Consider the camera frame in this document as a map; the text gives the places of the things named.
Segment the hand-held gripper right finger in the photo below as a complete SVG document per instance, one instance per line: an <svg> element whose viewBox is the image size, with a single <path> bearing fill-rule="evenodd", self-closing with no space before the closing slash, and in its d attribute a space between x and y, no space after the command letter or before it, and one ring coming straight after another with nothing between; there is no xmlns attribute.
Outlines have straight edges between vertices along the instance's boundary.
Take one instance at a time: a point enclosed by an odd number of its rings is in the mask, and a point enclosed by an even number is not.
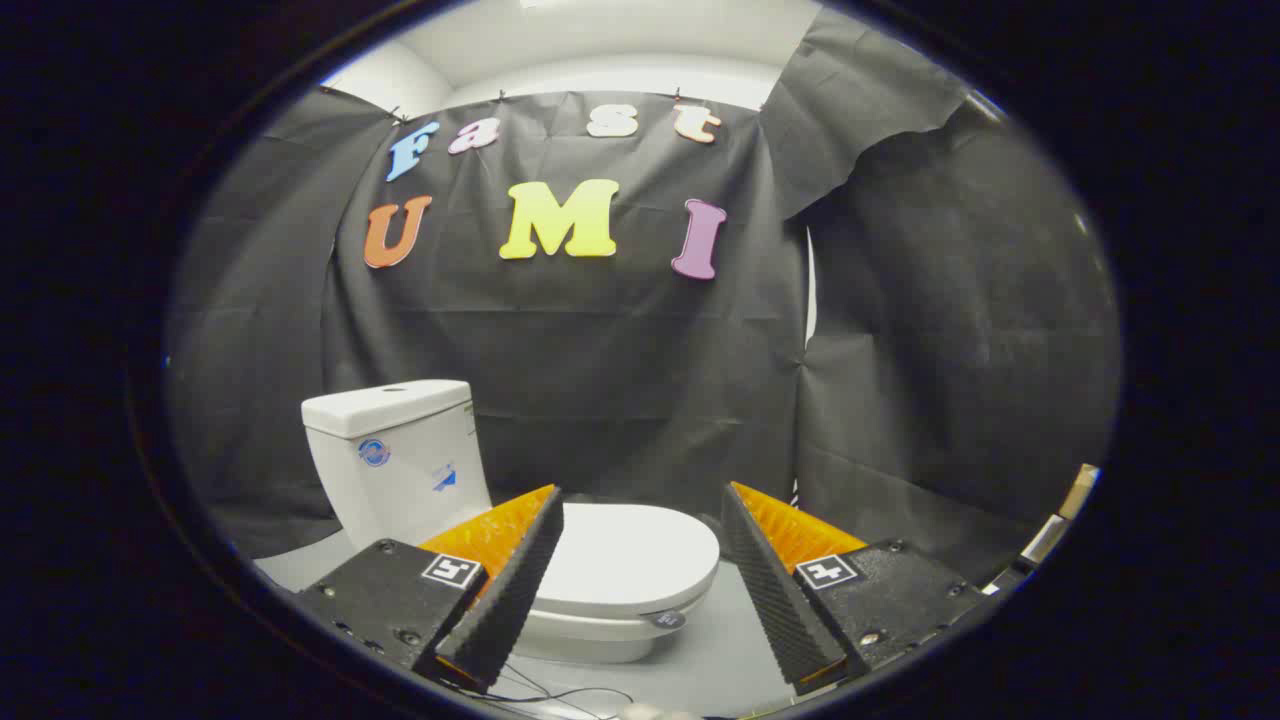
<svg viewBox="0 0 1280 720"><path fill-rule="evenodd" d="M914 653L986 601L915 544L865 542L737 482L724 487L721 524L774 661L799 694Z"/></svg>

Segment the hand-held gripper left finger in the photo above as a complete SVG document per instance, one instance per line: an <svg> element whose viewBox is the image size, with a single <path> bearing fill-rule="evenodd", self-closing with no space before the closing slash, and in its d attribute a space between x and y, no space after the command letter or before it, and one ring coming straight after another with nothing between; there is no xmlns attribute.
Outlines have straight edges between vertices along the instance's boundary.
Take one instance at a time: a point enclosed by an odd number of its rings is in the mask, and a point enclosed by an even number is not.
<svg viewBox="0 0 1280 720"><path fill-rule="evenodd" d="M296 594L372 657L486 692L500 675L564 529L543 486L420 544L381 538Z"/></svg>

